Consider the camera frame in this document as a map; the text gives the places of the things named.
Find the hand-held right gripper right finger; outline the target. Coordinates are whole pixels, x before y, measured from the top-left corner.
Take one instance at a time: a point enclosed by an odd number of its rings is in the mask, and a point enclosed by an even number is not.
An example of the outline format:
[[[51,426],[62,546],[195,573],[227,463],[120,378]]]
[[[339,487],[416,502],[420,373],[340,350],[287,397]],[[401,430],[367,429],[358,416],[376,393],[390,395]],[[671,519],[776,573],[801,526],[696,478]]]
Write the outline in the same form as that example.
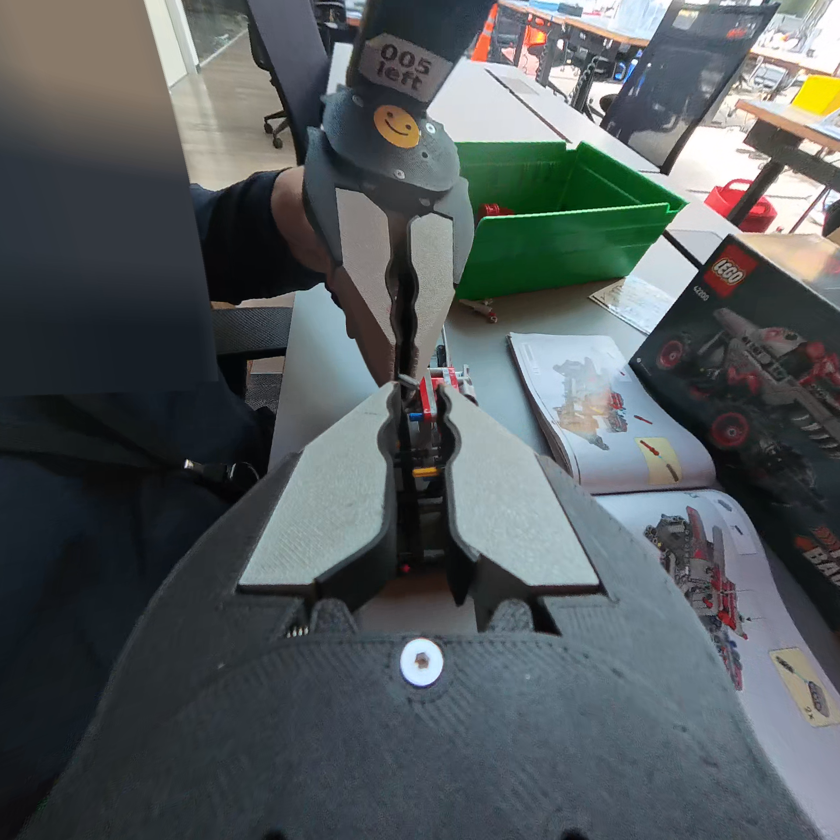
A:
[[[602,581],[538,454],[452,385],[437,388],[446,520],[458,602],[478,627],[507,601],[602,594]]]

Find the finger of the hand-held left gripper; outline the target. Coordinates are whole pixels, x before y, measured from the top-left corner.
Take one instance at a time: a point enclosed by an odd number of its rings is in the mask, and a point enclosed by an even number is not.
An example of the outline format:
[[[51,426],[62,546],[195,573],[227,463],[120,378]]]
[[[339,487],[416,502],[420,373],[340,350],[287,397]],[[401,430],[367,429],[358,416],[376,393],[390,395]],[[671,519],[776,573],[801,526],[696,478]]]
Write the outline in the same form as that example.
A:
[[[406,372],[422,375],[431,361],[455,295],[453,221],[436,213],[415,217],[407,230],[413,277],[413,331]]]
[[[417,354],[407,326],[407,236],[418,207],[381,207],[362,191],[337,187],[340,259],[329,286],[348,337],[374,383],[416,383]]]

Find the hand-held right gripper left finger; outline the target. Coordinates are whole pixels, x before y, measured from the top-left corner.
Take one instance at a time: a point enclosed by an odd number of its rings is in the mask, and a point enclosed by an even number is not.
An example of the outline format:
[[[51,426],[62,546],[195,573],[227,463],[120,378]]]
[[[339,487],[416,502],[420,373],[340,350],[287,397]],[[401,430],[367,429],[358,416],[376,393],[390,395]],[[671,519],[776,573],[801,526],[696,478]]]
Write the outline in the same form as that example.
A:
[[[383,385],[301,451],[240,591],[332,598],[355,611],[393,578],[401,411],[399,384]]]

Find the grey red lego truck model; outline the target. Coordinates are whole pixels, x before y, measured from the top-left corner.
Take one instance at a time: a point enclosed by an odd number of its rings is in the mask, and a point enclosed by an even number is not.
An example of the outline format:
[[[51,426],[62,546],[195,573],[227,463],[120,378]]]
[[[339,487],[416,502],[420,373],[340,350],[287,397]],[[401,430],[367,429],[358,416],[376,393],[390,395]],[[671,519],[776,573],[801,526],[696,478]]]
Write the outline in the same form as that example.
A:
[[[399,578],[445,567],[448,553],[443,409],[438,389],[450,385],[477,404],[468,364],[431,366],[403,405],[393,458],[396,561]]]

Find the person's left forearm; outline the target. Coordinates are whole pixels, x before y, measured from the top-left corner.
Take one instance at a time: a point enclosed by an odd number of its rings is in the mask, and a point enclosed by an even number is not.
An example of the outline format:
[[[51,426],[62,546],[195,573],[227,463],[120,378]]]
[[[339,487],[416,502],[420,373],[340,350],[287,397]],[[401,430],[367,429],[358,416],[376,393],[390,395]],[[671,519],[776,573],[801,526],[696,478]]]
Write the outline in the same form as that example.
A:
[[[211,302],[237,306],[309,290],[327,280],[301,266],[279,235],[270,193],[282,171],[257,172],[216,191],[190,184]]]

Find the lego instruction booklet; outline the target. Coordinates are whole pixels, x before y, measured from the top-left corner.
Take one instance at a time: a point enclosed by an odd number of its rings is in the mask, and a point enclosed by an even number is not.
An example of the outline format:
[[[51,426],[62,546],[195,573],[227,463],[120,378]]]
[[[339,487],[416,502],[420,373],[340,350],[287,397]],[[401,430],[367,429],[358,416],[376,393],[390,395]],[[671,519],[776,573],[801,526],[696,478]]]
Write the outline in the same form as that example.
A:
[[[510,332],[554,459],[657,561],[704,627],[764,750],[824,838],[839,834],[838,656],[780,591],[711,456],[601,335]]]

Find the lego sticker sheet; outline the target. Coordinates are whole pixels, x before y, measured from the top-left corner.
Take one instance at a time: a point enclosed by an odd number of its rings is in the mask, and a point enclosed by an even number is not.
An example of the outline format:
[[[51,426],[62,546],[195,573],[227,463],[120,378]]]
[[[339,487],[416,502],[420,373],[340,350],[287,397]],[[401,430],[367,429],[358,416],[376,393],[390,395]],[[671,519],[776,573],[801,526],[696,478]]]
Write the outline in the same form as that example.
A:
[[[675,296],[636,276],[595,290],[589,299],[643,335],[654,331],[676,302]]]

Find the person's left hand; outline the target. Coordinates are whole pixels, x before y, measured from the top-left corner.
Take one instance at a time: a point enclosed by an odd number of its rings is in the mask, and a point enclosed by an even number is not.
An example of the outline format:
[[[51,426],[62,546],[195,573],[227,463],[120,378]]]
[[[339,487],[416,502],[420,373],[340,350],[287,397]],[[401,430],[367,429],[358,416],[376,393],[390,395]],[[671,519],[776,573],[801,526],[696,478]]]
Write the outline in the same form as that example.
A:
[[[271,215],[292,257],[301,266],[331,280],[331,257],[306,215],[303,202],[304,175],[305,168],[302,165],[277,175],[270,193]]]

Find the green plastic bin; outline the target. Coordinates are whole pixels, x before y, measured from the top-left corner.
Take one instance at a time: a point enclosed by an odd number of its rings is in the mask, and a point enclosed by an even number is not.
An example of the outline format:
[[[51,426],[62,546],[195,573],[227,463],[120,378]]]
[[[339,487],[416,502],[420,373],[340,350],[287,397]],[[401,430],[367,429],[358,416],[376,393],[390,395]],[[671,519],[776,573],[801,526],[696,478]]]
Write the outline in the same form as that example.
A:
[[[483,203],[516,212],[476,226],[458,299],[626,277],[688,204],[588,143],[456,146],[474,220]]]

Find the orange traffic cone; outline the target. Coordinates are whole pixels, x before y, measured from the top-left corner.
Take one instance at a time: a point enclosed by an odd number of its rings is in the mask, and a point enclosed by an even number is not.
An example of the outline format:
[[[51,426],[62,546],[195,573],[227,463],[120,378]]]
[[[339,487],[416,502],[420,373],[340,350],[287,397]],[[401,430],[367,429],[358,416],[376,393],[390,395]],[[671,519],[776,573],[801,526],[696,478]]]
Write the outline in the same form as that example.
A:
[[[474,62],[487,63],[490,57],[490,48],[492,47],[492,39],[495,32],[495,26],[498,14],[498,3],[494,3],[490,7],[490,11],[484,23],[482,30],[479,33],[476,45],[473,49],[471,60]]]

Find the long wooden office desk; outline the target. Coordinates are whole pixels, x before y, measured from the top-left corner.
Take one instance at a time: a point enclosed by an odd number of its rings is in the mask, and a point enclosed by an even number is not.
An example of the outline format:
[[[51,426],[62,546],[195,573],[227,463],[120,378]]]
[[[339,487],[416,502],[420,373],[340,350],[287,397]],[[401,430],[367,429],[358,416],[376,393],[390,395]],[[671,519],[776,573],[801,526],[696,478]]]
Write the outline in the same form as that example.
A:
[[[587,33],[593,40],[590,48],[601,52],[601,47],[617,44],[618,51],[627,51],[631,47],[643,49],[652,38],[643,30],[631,28],[622,30],[607,20],[593,15],[572,16],[562,14],[556,9],[546,9],[535,3],[498,1],[496,27],[501,26],[503,17],[515,20],[520,26],[520,34],[514,47],[514,65],[518,65],[519,57],[524,47],[524,32],[528,27],[545,32],[546,39],[542,45],[545,58],[541,65],[539,79],[547,79],[557,55],[557,44],[565,45],[572,29]],[[808,57],[802,53],[795,53],[784,49],[772,49],[753,45],[749,51],[752,56],[764,63],[782,67],[794,75],[805,73],[824,77],[838,78],[838,61]]]

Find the person's dark navy clothing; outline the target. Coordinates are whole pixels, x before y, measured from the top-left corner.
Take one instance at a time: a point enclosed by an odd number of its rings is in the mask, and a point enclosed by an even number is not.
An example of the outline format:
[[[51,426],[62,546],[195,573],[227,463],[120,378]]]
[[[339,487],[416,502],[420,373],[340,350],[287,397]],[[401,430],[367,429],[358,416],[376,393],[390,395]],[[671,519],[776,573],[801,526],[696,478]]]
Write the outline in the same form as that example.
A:
[[[224,380],[187,392],[3,396],[2,435],[115,441],[104,408],[180,465],[266,473],[274,417]],[[232,504],[168,465],[142,469],[2,451],[2,838],[70,760],[126,638],[178,560]]]

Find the black mesh office chair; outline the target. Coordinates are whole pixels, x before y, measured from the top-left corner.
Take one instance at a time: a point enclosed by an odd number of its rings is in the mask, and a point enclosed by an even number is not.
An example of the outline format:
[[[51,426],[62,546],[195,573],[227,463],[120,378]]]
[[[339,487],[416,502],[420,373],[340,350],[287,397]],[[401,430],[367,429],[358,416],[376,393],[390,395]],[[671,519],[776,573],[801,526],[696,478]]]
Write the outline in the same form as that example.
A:
[[[601,129],[667,175],[715,112],[778,2],[673,2]]]

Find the small wooden office desk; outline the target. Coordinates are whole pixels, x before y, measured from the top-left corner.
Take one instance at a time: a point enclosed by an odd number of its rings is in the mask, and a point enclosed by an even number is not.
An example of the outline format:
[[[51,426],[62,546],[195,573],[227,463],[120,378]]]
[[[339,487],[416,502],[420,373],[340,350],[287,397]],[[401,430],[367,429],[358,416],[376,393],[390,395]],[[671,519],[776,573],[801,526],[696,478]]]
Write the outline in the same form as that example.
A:
[[[785,169],[803,175],[811,181],[839,191],[838,162],[831,162],[817,153],[802,149],[804,142],[838,154],[839,141],[818,131],[816,116],[790,104],[774,101],[739,99],[736,109],[754,117],[754,124],[744,139],[751,150],[766,156],[760,173],[752,181],[727,220],[740,227],[760,198],[767,193]]]

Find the yellow plastic box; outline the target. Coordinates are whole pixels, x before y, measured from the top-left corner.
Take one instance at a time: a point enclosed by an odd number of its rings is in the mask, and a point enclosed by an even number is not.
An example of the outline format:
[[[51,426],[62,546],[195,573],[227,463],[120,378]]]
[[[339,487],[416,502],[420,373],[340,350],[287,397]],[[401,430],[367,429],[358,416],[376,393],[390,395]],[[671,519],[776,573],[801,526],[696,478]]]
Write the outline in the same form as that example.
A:
[[[839,77],[810,75],[805,78],[791,105],[821,119],[839,110]]]

